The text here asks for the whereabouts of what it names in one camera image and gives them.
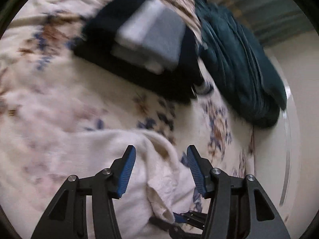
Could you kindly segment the white knitted sweater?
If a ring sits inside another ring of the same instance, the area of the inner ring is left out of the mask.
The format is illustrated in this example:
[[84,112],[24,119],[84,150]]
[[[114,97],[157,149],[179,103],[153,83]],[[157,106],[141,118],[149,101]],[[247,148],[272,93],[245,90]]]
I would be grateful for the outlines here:
[[155,132],[111,129],[67,135],[62,149],[46,161],[49,194],[71,174],[88,177],[110,167],[128,145],[136,148],[136,161],[126,193],[114,202],[121,236],[169,238],[149,218],[173,223],[174,212],[190,209],[195,184],[174,146]]

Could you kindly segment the grey-green striped curtain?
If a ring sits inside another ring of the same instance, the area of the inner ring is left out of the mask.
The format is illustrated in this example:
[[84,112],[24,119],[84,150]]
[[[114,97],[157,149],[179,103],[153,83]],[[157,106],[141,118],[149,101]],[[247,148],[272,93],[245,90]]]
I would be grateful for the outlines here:
[[263,47],[313,31],[310,20],[293,0],[211,0],[228,8],[251,29]]

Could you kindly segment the folded navy striped clothes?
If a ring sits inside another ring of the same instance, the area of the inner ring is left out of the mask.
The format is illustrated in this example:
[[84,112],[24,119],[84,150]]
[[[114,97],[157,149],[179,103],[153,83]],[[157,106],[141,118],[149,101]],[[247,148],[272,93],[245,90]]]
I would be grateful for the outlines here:
[[213,91],[198,64],[197,39],[161,0],[113,0],[75,39],[76,56],[180,103]]

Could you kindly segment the dark teal garment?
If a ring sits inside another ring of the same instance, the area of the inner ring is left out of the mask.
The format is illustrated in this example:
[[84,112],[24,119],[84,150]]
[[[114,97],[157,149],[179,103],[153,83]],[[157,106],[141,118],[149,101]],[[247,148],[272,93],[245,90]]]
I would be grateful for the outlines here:
[[284,83],[254,34],[225,7],[195,0],[200,58],[220,94],[247,122],[273,127],[287,107]]

